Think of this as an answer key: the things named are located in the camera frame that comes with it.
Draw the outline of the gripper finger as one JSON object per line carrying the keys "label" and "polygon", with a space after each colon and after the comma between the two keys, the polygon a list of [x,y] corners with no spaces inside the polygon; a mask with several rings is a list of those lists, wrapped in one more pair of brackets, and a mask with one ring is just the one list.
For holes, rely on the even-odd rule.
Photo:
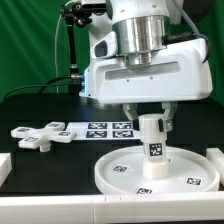
{"label": "gripper finger", "polygon": [[133,130],[139,130],[139,116],[137,113],[137,105],[134,103],[128,103],[123,105],[123,111],[131,122],[131,127]]}
{"label": "gripper finger", "polygon": [[173,117],[177,110],[177,103],[174,101],[163,102],[162,109],[164,113],[159,120],[159,129],[161,132],[170,132],[173,129]]}

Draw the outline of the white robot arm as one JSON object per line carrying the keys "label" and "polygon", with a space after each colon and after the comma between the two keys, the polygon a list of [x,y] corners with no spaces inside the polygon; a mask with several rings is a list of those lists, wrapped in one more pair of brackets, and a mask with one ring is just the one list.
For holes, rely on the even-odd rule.
{"label": "white robot arm", "polygon": [[197,30],[171,36],[183,0],[82,0],[90,26],[90,64],[80,95],[101,104],[121,104],[132,123],[138,103],[160,102],[162,131],[173,128],[177,103],[212,91],[206,37]]}

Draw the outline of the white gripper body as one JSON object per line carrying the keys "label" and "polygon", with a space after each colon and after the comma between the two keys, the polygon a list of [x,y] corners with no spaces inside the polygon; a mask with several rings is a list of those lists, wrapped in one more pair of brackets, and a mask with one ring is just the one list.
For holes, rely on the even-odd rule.
{"label": "white gripper body", "polygon": [[206,98],[212,79],[202,38],[168,45],[148,65],[126,67],[121,57],[89,70],[89,96],[101,104],[186,101]]}

